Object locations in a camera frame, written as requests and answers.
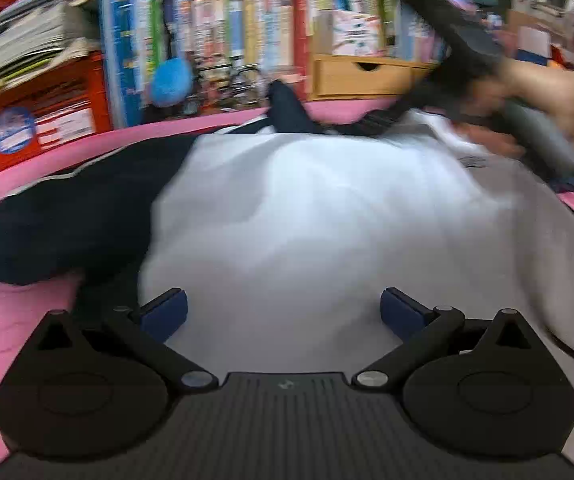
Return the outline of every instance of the blue round logo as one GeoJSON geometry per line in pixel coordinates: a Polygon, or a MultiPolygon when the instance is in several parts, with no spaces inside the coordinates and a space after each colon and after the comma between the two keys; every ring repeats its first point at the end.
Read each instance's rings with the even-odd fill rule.
{"type": "Polygon", "coordinates": [[[26,108],[8,108],[0,112],[0,153],[19,152],[35,135],[36,124],[26,108]]]}

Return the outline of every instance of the triangular hole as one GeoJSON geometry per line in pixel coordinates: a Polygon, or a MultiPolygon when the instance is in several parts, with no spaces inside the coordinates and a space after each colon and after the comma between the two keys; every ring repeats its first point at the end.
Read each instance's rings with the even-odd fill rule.
{"type": "Polygon", "coordinates": [[[505,325],[496,344],[498,346],[510,346],[511,348],[520,348],[523,350],[531,348],[521,329],[516,323],[512,322],[505,325]]]}
{"type": "Polygon", "coordinates": [[[38,350],[55,350],[56,348],[71,348],[73,343],[60,323],[52,323],[45,337],[38,345],[38,350]]]}

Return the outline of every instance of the white fabric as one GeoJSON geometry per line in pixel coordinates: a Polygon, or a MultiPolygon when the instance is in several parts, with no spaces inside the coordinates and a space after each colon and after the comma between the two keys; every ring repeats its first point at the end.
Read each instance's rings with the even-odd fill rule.
{"type": "MultiPolygon", "coordinates": [[[[379,317],[396,286],[470,317],[529,319],[540,301],[574,346],[573,216],[519,163],[410,118],[436,138],[198,139],[155,205],[140,275],[143,302],[187,291],[169,345],[221,379],[351,375],[398,344],[379,317]]],[[[574,385],[574,360],[548,346],[574,385]]],[[[574,462],[574,431],[564,452],[574,462]]]]}

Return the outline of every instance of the blue ball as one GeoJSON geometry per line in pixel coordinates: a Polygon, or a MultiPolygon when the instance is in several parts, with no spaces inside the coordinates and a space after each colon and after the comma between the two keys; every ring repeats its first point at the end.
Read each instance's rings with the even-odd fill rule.
{"type": "Polygon", "coordinates": [[[182,57],[173,57],[162,63],[151,79],[149,94],[158,108],[177,105],[192,90],[192,67],[182,57]]]}

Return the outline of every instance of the blue gripper pad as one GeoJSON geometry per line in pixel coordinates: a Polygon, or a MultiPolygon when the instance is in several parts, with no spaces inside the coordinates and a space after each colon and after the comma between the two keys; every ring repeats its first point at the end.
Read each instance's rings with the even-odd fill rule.
{"type": "Polygon", "coordinates": [[[381,294],[381,319],[387,327],[405,342],[434,320],[436,314],[412,300],[398,288],[390,287],[381,294]]]}
{"type": "Polygon", "coordinates": [[[164,343],[187,321],[187,295],[182,288],[170,288],[140,310],[140,329],[164,343]]]}

